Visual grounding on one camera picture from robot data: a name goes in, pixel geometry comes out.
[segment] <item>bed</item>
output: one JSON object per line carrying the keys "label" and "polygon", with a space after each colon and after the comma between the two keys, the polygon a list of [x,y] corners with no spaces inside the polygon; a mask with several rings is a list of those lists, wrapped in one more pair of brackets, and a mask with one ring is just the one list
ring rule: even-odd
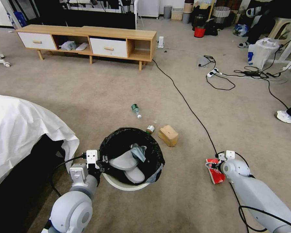
{"label": "bed", "polygon": [[73,158],[78,145],[74,132],[54,113],[0,95],[0,231],[27,231],[51,192],[49,173]]}

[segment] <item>wooden cabinet leg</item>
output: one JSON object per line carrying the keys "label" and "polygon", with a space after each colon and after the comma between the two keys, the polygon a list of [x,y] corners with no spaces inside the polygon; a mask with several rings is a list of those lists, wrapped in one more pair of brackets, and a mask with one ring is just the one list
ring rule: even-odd
{"label": "wooden cabinet leg", "polygon": [[38,51],[38,54],[39,54],[40,60],[43,60],[41,50],[37,50],[37,51]]}

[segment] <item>white cloth cover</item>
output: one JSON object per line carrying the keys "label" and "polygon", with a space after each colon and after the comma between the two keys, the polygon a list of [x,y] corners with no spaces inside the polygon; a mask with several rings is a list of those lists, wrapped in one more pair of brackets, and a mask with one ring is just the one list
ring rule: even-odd
{"label": "white cloth cover", "polygon": [[58,116],[27,100],[0,95],[0,179],[30,154],[43,134],[64,140],[65,161],[73,158],[80,141]]}

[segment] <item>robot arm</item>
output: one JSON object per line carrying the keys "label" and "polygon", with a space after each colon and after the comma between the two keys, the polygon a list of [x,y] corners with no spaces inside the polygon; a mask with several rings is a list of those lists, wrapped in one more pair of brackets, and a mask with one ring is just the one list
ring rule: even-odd
{"label": "robot arm", "polygon": [[93,214],[92,199],[103,170],[102,160],[106,158],[100,158],[98,150],[88,150],[85,155],[86,164],[71,166],[72,186],[54,203],[50,219],[41,233],[81,233],[88,225]]}
{"label": "robot arm", "polygon": [[[235,152],[226,151],[225,154],[219,154],[217,165],[206,164],[206,166],[215,167],[226,175],[244,205],[271,213],[291,223],[290,209],[264,182],[251,175],[245,162],[235,159]],[[291,226],[280,220],[255,210],[249,209],[249,212],[270,232],[291,232]]]}

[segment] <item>plastic chair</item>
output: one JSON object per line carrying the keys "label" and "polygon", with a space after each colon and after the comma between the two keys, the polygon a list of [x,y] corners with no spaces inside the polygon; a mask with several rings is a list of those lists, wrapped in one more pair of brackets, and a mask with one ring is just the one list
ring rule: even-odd
{"label": "plastic chair", "polygon": [[275,26],[268,37],[278,40],[280,44],[287,43],[291,39],[291,19],[275,18]]}

